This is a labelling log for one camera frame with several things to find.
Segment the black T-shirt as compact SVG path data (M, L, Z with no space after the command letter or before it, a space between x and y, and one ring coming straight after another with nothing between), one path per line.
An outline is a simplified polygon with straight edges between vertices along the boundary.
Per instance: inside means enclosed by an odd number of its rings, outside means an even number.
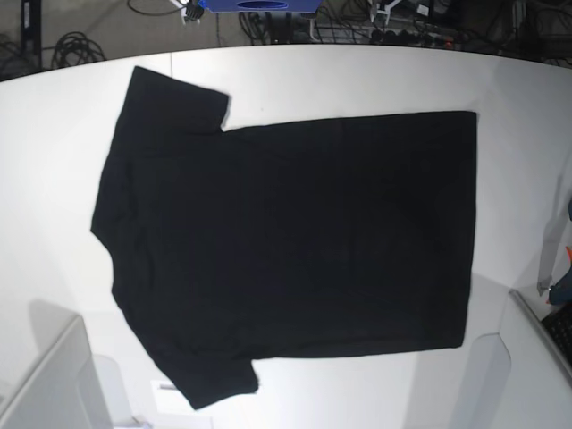
M189 404L255 392L257 359L461 346L477 114L226 131L228 104L136 68L91 225L127 324Z

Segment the blue plastic box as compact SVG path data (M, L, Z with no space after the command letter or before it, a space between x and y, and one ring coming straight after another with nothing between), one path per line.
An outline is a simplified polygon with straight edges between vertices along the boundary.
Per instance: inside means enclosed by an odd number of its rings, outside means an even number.
M213 13L291 12L314 13L321 0L204 0L199 4Z

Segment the black power strip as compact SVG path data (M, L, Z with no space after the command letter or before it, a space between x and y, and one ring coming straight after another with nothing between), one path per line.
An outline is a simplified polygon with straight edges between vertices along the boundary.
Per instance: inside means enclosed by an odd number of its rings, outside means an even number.
M432 36L426 32L409 32L407 30L374 29L369 38L373 46L409 46L422 48L452 49L454 43L446 38Z

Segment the orange teal object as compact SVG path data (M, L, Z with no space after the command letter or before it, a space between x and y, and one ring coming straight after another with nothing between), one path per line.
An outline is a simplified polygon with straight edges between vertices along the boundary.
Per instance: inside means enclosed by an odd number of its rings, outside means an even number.
M547 303L552 306L566 304L571 300L572 289L572 251L571 247L565 247L570 266L564 276L549 288L549 296Z

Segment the black keyboard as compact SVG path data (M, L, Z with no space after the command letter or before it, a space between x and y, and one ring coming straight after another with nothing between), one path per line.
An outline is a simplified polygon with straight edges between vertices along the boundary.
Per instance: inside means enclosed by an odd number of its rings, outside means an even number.
M542 320L547 333L569 364L571 364L572 359L571 316L571 306L566 305Z

